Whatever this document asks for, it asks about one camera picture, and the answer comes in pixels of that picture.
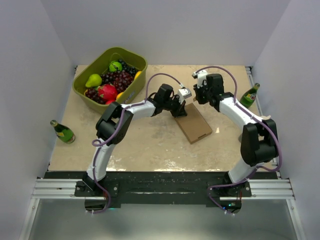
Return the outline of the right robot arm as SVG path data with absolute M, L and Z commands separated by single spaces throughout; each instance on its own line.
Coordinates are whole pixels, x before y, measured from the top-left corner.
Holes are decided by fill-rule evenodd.
M 272 119 L 264 120 L 246 109 L 235 96 L 225 92 L 223 77 L 205 70 L 194 72 L 197 80 L 193 86 L 195 99 L 200 105 L 210 104 L 219 113 L 224 114 L 241 130 L 241 159 L 228 171 L 228 181 L 223 183 L 223 192 L 230 197 L 240 190 L 240 182 L 246 180 L 252 172 L 279 156 L 276 140 L 277 126 Z

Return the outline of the brown cardboard express box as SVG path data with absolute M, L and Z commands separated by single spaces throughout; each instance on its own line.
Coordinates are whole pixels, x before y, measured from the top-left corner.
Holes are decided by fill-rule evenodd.
M 186 105 L 184 109 L 187 116 L 177 117 L 175 121 L 190 144 L 212 134 L 212 128 L 193 103 Z

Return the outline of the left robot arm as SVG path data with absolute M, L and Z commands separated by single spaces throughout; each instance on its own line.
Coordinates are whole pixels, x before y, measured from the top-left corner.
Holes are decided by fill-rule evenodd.
M 111 103 L 95 126 L 97 139 L 92 141 L 92 145 L 96 149 L 92 162 L 82 178 L 86 191 L 92 196 L 99 196 L 103 192 L 102 180 L 106 177 L 106 168 L 112 152 L 124 139 L 133 120 L 154 117 L 162 111 L 169 111 L 174 118 L 185 117 L 186 99 L 191 96 L 191 91 L 184 86 L 174 94 L 173 88 L 163 83 L 157 92 L 140 102 Z

